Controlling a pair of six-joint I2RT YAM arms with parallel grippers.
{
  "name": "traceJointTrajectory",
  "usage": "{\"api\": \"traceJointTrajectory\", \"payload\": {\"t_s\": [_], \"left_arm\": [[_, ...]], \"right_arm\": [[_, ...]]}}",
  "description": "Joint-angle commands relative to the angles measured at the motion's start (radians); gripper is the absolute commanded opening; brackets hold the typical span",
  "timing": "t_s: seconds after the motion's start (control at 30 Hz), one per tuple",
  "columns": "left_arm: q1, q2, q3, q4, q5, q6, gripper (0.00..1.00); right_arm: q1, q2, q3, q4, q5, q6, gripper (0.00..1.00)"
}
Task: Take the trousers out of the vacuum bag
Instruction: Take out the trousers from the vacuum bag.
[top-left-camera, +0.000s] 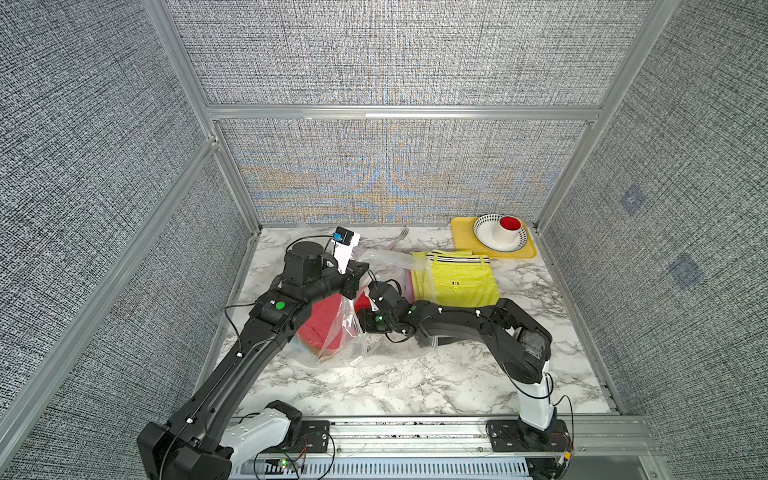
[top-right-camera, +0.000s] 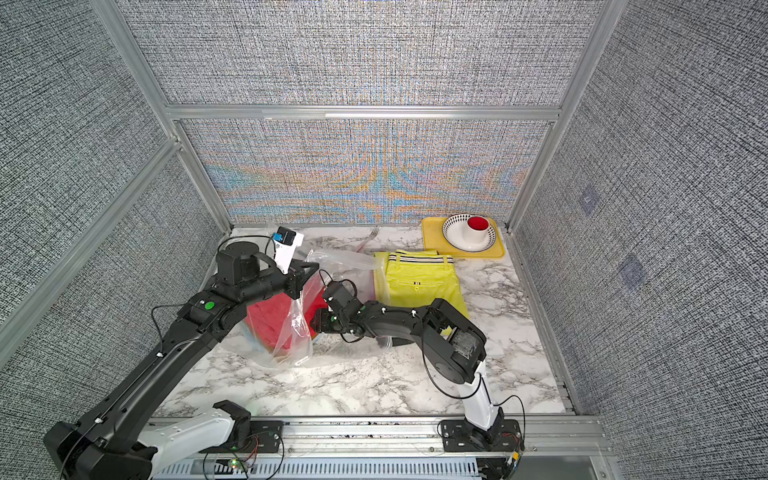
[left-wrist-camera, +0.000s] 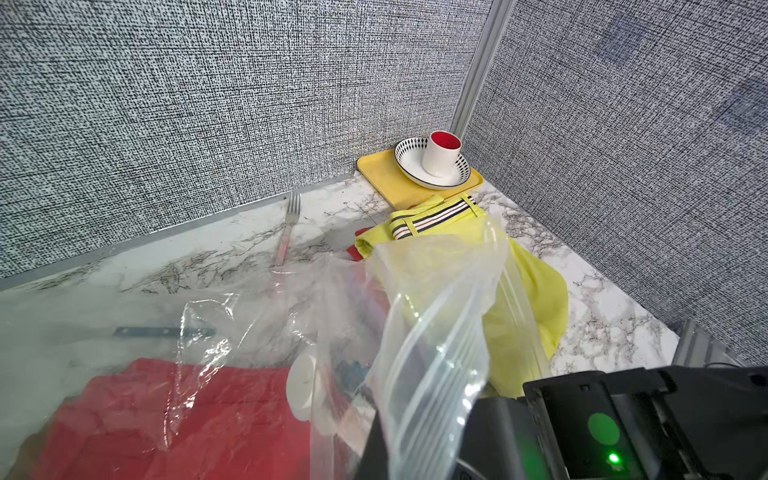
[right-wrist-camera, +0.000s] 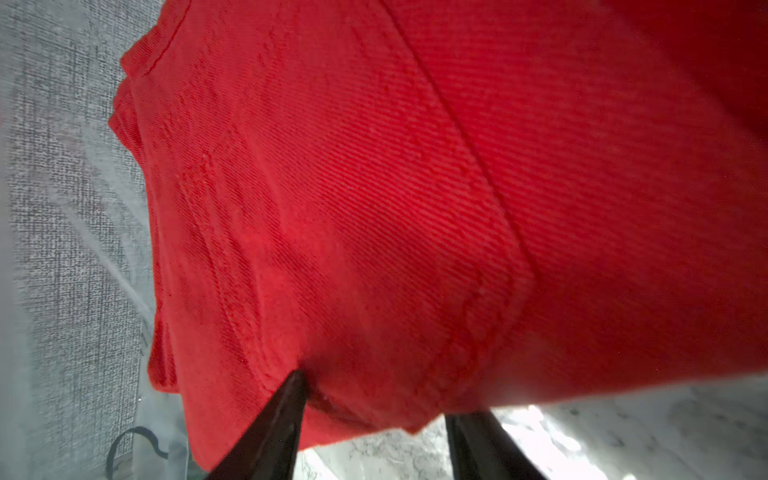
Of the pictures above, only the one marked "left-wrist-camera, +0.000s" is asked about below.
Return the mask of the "yellow-green shorts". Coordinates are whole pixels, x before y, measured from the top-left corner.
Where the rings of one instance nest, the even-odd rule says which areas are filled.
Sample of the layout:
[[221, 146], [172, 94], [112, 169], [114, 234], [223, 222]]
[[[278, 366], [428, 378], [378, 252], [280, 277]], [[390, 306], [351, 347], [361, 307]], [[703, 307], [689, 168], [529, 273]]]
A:
[[[378, 245], [414, 236], [457, 235], [481, 241], [486, 216], [469, 194], [448, 199], [434, 195], [410, 209], [393, 212], [387, 221], [370, 228], [366, 237], [371, 255]], [[509, 248], [496, 301], [483, 316], [490, 353], [486, 397], [520, 397], [524, 383], [543, 377], [541, 362], [525, 347], [532, 338], [530, 326], [538, 330], [540, 351], [547, 361], [556, 353], [568, 326], [569, 295], [564, 278], [516, 241], [510, 240]]]

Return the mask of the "red striped-waist shorts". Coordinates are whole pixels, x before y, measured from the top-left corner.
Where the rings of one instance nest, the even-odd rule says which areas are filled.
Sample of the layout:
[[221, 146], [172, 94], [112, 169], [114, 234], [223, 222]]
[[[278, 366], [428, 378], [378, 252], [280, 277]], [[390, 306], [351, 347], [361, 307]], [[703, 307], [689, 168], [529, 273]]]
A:
[[367, 241], [366, 233], [370, 230], [370, 227], [365, 227], [355, 232], [354, 244], [346, 249], [349, 257], [355, 261], [363, 261], [367, 259], [372, 252], [372, 246]]

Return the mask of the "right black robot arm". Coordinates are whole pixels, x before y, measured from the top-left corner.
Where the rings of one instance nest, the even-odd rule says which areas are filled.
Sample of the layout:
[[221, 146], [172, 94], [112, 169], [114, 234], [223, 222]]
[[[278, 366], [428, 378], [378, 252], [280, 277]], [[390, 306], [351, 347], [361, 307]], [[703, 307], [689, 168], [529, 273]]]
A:
[[532, 381], [476, 402], [453, 479], [763, 479], [765, 367], [668, 366]]

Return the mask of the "clear plastic vacuum bag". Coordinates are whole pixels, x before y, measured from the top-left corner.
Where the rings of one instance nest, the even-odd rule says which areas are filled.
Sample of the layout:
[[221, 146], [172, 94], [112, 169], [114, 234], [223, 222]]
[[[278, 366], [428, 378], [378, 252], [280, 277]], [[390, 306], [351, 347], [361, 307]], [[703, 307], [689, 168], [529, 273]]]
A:
[[359, 262], [324, 255], [174, 295], [97, 285], [1, 298], [1, 475], [21, 444], [94, 377], [140, 358], [286, 368], [293, 415], [310, 425], [310, 476], [360, 471], [375, 421], [388, 479], [444, 479], [489, 385], [483, 316], [510, 253], [483, 239], [414, 236]]

